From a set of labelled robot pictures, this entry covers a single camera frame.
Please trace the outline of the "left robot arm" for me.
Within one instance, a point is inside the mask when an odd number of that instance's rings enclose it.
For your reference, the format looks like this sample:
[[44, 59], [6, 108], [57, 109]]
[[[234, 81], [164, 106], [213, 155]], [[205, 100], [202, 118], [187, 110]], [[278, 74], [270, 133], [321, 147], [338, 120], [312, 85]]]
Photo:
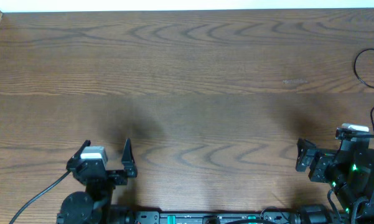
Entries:
[[131, 140], [127, 139], [121, 163], [123, 169], [108, 170], [108, 156], [103, 146], [92, 146], [86, 140], [68, 160], [66, 170], [85, 186], [66, 197], [57, 214], [57, 223], [68, 224], [132, 224], [134, 213], [127, 207], [111, 203], [117, 186], [127, 185], [130, 178], [138, 175], [132, 153]]

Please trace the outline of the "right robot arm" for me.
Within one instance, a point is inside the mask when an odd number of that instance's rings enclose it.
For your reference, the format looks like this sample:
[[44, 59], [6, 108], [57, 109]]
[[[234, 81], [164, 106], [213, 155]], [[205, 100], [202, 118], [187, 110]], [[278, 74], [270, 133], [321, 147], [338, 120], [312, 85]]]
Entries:
[[374, 149], [369, 138], [342, 140], [338, 150], [297, 142], [296, 170], [310, 169], [312, 182], [327, 183], [350, 223], [374, 223]]

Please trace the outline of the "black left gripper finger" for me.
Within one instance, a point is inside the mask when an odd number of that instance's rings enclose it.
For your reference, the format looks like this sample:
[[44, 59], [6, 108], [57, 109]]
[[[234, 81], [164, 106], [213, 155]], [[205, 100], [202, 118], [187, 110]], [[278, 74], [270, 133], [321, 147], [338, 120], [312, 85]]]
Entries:
[[123, 155], [121, 158], [121, 163], [124, 166], [124, 171], [127, 177], [135, 178], [138, 175], [138, 170], [136, 167], [136, 163], [134, 161], [133, 153], [132, 153], [132, 145], [130, 138], [127, 138], [124, 149]]
[[86, 147], [90, 146], [90, 144], [90, 140], [85, 140], [85, 142], [80, 146], [79, 150], [68, 160], [67, 168], [76, 168], [79, 163], [81, 163], [81, 154]]

